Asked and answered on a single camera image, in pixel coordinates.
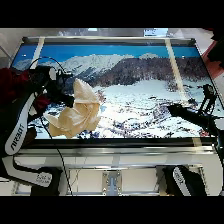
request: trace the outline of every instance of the blue sky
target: blue sky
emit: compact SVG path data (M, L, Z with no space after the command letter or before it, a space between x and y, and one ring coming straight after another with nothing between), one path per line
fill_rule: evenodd
M37 45L21 46L14 65L25 59L32 59ZM176 57L200 57L195 47L173 47ZM53 57L59 62L65 61L74 56L88 56L92 54L108 55L130 54L134 57L139 57L146 53L157 54L159 57L168 57L168 52L165 46L120 46L120 45L44 45L40 56Z

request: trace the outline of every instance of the yellow cloth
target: yellow cloth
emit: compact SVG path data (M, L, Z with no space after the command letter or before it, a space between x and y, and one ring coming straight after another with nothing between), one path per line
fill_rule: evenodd
M58 118L44 114L49 121L49 132L52 136L65 135L72 138L84 130L93 131L100 121L97 116L100 103L92 87L76 79L74 84L73 108L66 107Z

